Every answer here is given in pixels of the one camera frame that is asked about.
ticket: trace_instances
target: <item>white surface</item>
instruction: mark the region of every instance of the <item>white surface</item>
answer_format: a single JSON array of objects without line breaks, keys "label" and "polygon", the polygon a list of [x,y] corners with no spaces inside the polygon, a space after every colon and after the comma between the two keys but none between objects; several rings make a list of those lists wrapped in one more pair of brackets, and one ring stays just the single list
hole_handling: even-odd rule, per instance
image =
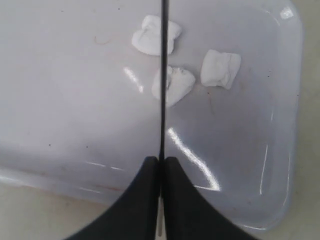
[{"label": "white surface", "polygon": [[[284,8],[293,16],[282,18]],[[159,2],[0,3],[2,180],[112,203],[143,158],[158,154],[150,89],[160,61],[131,45],[146,14],[159,15]],[[170,19],[185,31],[168,63],[198,82],[167,111],[167,154],[234,223],[268,229],[292,192],[296,9],[287,0],[175,0]],[[208,49],[242,56],[230,91],[200,84]]]},{"label": "white surface", "polygon": [[[171,107],[179,102],[193,88],[196,78],[186,69],[181,67],[167,67],[166,80],[166,107]],[[157,99],[161,99],[161,70],[159,69],[154,77],[152,94]]]},{"label": "white surface", "polygon": [[206,87],[220,86],[230,90],[240,65],[240,55],[210,49],[202,63],[201,83]]},{"label": "white surface", "polygon": [[[181,34],[181,27],[168,22],[167,53],[174,50],[174,40]],[[153,56],[161,55],[161,19],[158,16],[147,15],[142,21],[142,30],[136,31],[131,40],[132,45],[140,52]]]}]

